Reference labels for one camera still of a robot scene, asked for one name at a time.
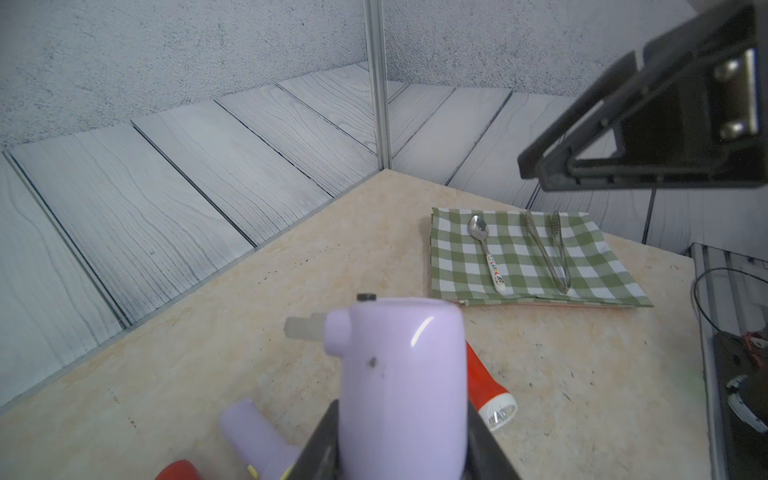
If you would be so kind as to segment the red flashlight all red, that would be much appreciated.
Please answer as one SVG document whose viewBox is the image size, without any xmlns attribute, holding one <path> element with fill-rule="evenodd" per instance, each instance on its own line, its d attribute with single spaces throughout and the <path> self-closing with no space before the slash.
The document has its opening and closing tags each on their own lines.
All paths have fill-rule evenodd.
<svg viewBox="0 0 768 480">
<path fill-rule="evenodd" d="M 202 480 L 202 476 L 190 461 L 178 460 L 166 466 L 155 480 Z"/>
</svg>

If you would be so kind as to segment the purple flashlight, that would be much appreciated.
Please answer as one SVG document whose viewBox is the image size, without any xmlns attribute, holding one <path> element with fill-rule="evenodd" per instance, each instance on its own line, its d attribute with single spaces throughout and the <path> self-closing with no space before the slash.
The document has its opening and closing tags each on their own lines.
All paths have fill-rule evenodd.
<svg viewBox="0 0 768 480">
<path fill-rule="evenodd" d="M 253 479 L 287 479 L 301 451 L 287 443 L 252 399 L 222 413 L 219 427 Z"/>
<path fill-rule="evenodd" d="M 339 479 L 463 477 L 468 370 L 456 305 L 367 294 L 344 309 L 290 317 L 284 332 L 340 360 Z"/>
</svg>

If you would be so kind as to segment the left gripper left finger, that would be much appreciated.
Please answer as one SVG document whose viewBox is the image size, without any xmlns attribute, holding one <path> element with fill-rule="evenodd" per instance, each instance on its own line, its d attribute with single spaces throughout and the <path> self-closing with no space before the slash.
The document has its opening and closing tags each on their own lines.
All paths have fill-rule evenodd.
<svg viewBox="0 0 768 480">
<path fill-rule="evenodd" d="M 288 480 L 334 480 L 340 478 L 339 401 L 334 400 L 287 476 Z"/>
</svg>

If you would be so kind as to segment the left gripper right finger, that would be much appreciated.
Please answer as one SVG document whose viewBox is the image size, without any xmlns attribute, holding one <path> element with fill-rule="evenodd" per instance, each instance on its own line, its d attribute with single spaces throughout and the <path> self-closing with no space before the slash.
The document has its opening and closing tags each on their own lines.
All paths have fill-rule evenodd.
<svg viewBox="0 0 768 480">
<path fill-rule="evenodd" d="M 466 478 L 469 480 L 520 480 L 478 411 L 468 405 Z"/>
</svg>

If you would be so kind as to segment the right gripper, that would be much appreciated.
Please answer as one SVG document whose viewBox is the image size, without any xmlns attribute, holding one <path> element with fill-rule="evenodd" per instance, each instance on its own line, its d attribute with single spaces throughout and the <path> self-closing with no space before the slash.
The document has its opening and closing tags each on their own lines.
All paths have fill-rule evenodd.
<svg viewBox="0 0 768 480">
<path fill-rule="evenodd" d="M 518 157 L 546 191 L 767 182 L 767 4 L 725 1 L 611 65 Z"/>
</svg>

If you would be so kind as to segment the red flashlight white rim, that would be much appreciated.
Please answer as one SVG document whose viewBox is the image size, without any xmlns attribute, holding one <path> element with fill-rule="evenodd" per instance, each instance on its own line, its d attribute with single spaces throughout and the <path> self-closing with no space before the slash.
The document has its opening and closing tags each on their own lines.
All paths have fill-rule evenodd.
<svg viewBox="0 0 768 480">
<path fill-rule="evenodd" d="M 468 397 L 491 432 L 509 423 L 519 410 L 514 396 L 499 384 L 466 343 Z"/>
</svg>

